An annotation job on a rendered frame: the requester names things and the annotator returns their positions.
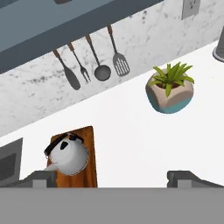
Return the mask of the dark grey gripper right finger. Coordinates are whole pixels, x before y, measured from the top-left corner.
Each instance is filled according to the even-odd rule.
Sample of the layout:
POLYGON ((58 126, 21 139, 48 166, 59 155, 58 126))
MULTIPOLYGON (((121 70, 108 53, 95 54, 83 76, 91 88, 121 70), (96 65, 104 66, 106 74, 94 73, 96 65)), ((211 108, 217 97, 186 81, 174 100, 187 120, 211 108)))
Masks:
POLYGON ((168 188, 199 188, 199 187, 217 187, 224 188, 224 185, 218 185, 207 180, 203 180, 194 175, 191 171, 168 171, 168 188))

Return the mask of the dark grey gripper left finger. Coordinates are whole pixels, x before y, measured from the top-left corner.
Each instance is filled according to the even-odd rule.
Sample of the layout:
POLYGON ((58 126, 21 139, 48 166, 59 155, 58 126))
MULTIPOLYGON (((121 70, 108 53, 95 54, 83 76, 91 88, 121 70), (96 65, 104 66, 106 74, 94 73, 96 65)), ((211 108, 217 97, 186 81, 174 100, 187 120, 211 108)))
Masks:
POLYGON ((35 171, 27 178, 19 180, 12 187, 49 188, 56 187, 57 173, 55 171, 35 171))

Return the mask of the brown wooden tray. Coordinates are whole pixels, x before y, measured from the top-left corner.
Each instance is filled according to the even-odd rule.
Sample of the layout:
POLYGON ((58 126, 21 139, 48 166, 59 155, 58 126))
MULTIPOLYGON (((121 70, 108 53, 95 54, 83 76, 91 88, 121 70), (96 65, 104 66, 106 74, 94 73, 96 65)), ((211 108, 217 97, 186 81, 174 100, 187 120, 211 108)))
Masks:
POLYGON ((53 136, 44 153, 45 170, 57 173, 57 187, 98 186, 92 126, 53 136))

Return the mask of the green plant in beige pot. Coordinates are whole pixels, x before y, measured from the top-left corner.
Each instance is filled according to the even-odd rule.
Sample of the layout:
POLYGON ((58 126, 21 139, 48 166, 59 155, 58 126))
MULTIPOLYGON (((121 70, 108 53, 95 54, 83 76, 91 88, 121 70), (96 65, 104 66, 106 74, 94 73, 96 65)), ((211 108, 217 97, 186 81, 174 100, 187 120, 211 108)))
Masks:
POLYGON ((164 69, 154 66, 156 72, 147 81, 145 92, 157 112, 177 113, 191 101, 194 79, 186 74, 190 68, 181 62, 168 63, 164 69))

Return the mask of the grey hanging fork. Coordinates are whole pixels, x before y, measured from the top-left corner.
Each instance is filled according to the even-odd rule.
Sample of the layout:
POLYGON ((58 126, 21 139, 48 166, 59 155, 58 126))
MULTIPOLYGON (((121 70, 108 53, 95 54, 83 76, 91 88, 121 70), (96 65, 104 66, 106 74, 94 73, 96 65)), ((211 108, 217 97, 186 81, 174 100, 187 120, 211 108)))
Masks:
POLYGON ((88 71, 87 71, 87 69, 81 64, 81 62, 80 62, 78 56, 77 56, 76 53, 75 53, 73 44, 72 44, 71 42, 69 42, 69 43, 67 44, 67 46, 69 47, 70 51, 73 53, 74 57, 76 58, 76 60, 77 60, 77 62, 78 62, 78 64, 79 64, 79 66, 80 66, 80 72, 81 72, 83 78, 85 79, 85 81, 86 81, 87 83, 89 83, 89 82, 91 81, 91 79, 90 79, 90 76, 89 76, 89 74, 88 74, 88 71))

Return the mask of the grey hanging ladle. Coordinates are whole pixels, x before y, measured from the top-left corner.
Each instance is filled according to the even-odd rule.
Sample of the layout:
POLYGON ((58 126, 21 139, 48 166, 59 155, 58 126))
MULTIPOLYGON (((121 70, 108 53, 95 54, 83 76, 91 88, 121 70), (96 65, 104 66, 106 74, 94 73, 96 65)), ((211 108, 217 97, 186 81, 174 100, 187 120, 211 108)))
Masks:
POLYGON ((102 65, 100 63, 100 61, 98 60, 98 57, 97 57, 97 54, 95 52, 95 48, 93 46, 93 43, 92 43, 92 39, 90 37, 90 35, 88 34, 86 36, 86 40, 91 48, 91 51, 94 55, 94 58, 96 60, 96 63, 97 63, 97 68, 94 70, 94 76, 95 78, 98 80, 98 81, 106 81, 110 78, 110 75, 111 75, 111 70, 110 68, 107 66, 107 65, 102 65))

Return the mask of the grey hanging slotted spatula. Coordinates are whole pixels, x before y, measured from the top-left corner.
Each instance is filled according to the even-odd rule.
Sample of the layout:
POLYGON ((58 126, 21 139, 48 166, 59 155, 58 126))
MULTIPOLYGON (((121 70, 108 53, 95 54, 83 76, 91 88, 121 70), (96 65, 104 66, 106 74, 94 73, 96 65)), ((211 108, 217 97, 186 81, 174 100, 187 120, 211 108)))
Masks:
POLYGON ((111 43, 115 52, 113 56, 113 64, 115 67, 115 71, 118 76, 123 77, 130 73, 130 67, 126 58, 121 53, 119 53, 116 49, 116 42, 114 40, 113 30, 110 24, 107 26, 107 29, 108 29, 108 34, 110 36, 111 43))

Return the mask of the blue-grey wall cabinet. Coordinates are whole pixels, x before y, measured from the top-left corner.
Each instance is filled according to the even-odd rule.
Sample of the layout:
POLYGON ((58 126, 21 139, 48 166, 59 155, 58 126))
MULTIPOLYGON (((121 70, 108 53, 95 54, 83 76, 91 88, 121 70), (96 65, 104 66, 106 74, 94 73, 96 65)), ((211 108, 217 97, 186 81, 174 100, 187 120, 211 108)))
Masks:
POLYGON ((0 74, 164 0, 18 0, 0 9, 0 74))

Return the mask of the grey wall outlet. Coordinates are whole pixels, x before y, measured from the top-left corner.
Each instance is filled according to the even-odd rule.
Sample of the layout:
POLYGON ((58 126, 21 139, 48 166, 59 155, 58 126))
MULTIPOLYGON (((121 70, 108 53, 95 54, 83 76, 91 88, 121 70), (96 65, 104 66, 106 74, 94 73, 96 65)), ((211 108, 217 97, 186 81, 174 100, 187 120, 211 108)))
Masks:
POLYGON ((182 18, 186 19, 195 16, 200 10, 200 0, 183 0, 182 18))

